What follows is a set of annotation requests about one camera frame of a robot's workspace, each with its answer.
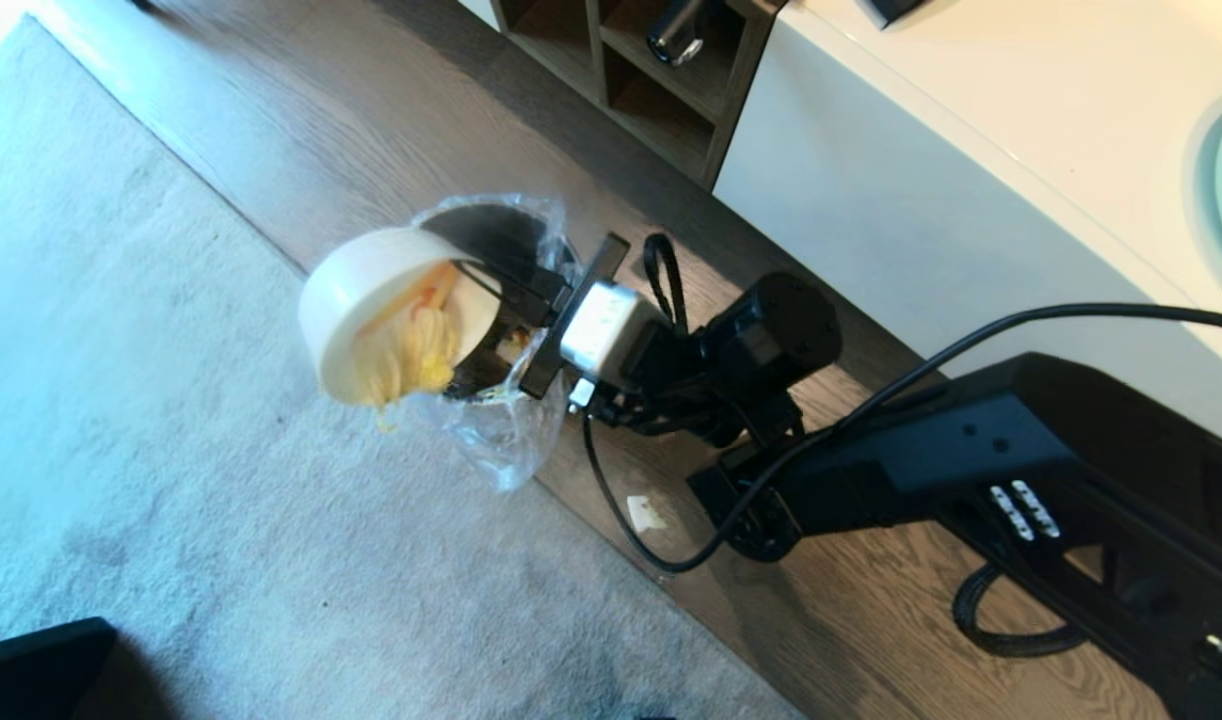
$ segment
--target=cabinet door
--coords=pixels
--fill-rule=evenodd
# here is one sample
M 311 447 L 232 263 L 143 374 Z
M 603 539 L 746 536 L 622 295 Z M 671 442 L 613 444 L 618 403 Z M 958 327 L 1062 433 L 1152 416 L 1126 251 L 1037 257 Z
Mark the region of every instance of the cabinet door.
M 459 4 L 473 10 L 473 13 L 478 15 L 481 22 L 500 32 L 500 23 L 496 21 L 496 10 L 492 9 L 491 0 L 459 0 Z
M 980 152 L 968 156 L 930 130 L 919 117 L 943 109 L 897 86 L 902 78 L 875 79 L 881 68 L 864 65 L 875 62 L 805 10 L 786 6 L 715 194 L 921 356 L 1031 307 L 1187 304 L 1146 296 L 1079 242 L 1068 218 L 1055 222 L 973 159 Z M 1000 167 L 991 156 L 981 161 Z M 1222 357 L 1183 325 L 1035 323 L 946 373 L 1024 351 L 1103 369 L 1222 436 Z

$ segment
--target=black power cord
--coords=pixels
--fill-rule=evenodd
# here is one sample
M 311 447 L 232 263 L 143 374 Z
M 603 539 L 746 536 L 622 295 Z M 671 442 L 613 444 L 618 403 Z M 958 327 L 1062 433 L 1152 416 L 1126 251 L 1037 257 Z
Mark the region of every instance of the black power cord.
M 666 265 L 670 264 L 668 255 L 665 260 Z M 653 290 L 657 287 L 657 281 L 653 282 Z M 675 304 L 678 306 L 681 299 L 681 286 L 676 284 L 672 290 L 675 291 Z M 664 293 L 657 291 L 657 297 L 662 297 Z M 753 484 L 744 491 L 741 500 L 734 502 L 733 509 L 726 520 L 717 527 L 717 532 L 712 533 L 710 542 L 704 543 L 704 546 L 699 553 L 688 560 L 679 562 L 671 562 L 662 560 L 656 553 L 651 553 L 646 544 L 642 542 L 637 533 L 631 528 L 628 520 L 624 520 L 623 512 L 620 511 L 620 502 L 616 502 L 615 495 L 611 493 L 611 488 L 607 487 L 606 477 L 602 474 L 602 467 L 598 463 L 598 452 L 593 447 L 593 428 L 591 418 L 588 414 L 584 416 L 584 449 L 589 455 L 589 465 L 593 468 L 593 477 L 598 480 L 598 487 L 602 489 L 602 496 L 606 498 L 607 505 L 611 506 L 612 513 L 620 528 L 624 531 L 624 537 L 629 538 L 629 543 L 633 544 L 642 556 L 651 562 L 653 566 L 665 571 L 665 573 L 684 573 L 688 570 L 698 568 L 704 561 L 712 556 L 712 553 L 717 551 L 717 548 L 722 546 L 726 538 L 733 532 L 734 526 L 739 523 L 739 517 L 743 515 L 748 506 L 752 505 L 753 499 L 763 491 L 763 488 L 770 483 L 781 469 L 785 468 L 791 461 L 794 461 L 803 452 L 811 450 L 811 447 L 820 446 L 821 443 L 829 441 L 829 439 L 838 436 L 844 429 L 854 425 L 858 421 L 864 418 L 866 414 L 871 414 L 882 403 L 890 401 L 899 392 L 904 392 L 906 389 L 913 386 L 914 383 L 920 381 L 927 374 L 935 373 L 941 366 L 948 363 L 954 357 L 963 354 L 971 347 L 980 345 L 980 342 L 989 340 L 1004 331 L 1009 331 L 1012 328 L 1018 328 L 1019 325 L 1031 323 L 1033 320 L 1047 320 L 1053 318 L 1088 318 L 1088 317 L 1110 317 L 1110 318 L 1147 318 L 1147 319 L 1160 319 L 1160 320 L 1172 320 L 1180 323 L 1196 323 L 1202 325 L 1213 325 L 1213 328 L 1222 328 L 1222 313 L 1210 313 L 1210 310 L 1194 310 L 1190 307 L 1172 307 L 1172 306 L 1138 306 L 1138 304 L 1122 304 L 1122 302 L 1092 302 L 1091 304 L 1072 304 L 1072 306 L 1050 306 L 1039 307 L 1035 310 L 1024 310 L 1023 313 L 1015 313 L 1014 315 L 1007 315 L 1003 319 L 996 320 L 985 325 L 985 328 L 978 329 L 975 332 L 968 334 L 958 342 L 954 342 L 938 354 L 926 359 L 904 377 L 899 378 L 898 381 L 891 383 L 888 386 L 882 388 L 881 391 L 874 392 L 870 399 L 862 402 L 855 410 L 851 411 L 848 416 L 838 421 L 830 428 L 818 430 L 816 433 L 809 434 L 804 438 L 802 443 L 786 450 L 783 455 L 776 457 L 763 473 L 758 474 L 758 478 L 753 480 Z
M 1002 573 L 998 566 L 989 562 L 971 573 L 971 577 L 963 579 L 958 594 L 953 597 L 953 621 L 975 647 L 995 656 L 1046 656 L 1073 650 L 1088 642 L 1081 630 L 1072 625 L 1036 634 L 1003 634 L 980 630 L 976 620 L 980 601 Z

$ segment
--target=black strap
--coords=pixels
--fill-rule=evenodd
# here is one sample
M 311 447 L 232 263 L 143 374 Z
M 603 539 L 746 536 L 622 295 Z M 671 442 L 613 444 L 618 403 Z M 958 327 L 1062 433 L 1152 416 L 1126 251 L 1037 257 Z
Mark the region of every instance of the black strap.
M 665 298 L 665 291 L 660 287 L 660 260 L 665 263 L 665 273 L 668 275 L 668 291 L 672 296 L 672 304 Z M 675 255 L 675 243 L 666 233 L 649 233 L 646 242 L 642 247 L 642 264 L 646 269 L 646 281 L 651 284 L 651 291 L 656 295 L 656 304 L 665 315 L 675 324 L 675 330 L 684 336 L 687 329 L 687 302 L 683 301 L 683 275 L 678 269 L 678 257 Z

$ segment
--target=gray carpet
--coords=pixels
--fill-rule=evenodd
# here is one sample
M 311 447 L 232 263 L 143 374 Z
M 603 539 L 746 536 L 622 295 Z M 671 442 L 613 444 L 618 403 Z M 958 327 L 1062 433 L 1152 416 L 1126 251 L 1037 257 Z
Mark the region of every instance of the gray carpet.
M 88 718 L 780 718 L 534 483 L 319 395 L 299 279 L 35 23 L 0 49 L 0 638 Z

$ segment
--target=wooden shelf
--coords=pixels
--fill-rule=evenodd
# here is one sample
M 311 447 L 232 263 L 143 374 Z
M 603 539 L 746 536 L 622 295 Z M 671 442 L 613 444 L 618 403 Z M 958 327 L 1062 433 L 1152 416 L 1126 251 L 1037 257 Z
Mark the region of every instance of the wooden shelf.
M 661 64 L 646 46 L 648 29 L 667 6 L 668 0 L 621 1 L 602 22 L 602 42 L 709 122 L 716 123 L 726 106 L 744 20 L 733 9 L 720 10 L 704 33 L 701 53 L 675 68 Z
M 646 33 L 671 0 L 491 0 L 505 34 L 687 177 L 712 189 L 788 0 L 725 0 L 701 53 L 670 67 Z
M 712 123 L 644 73 L 634 73 L 611 97 L 607 115 L 695 181 L 712 139 Z
M 596 100 L 584 0 L 535 0 L 507 32 L 521 49 L 567 86 Z

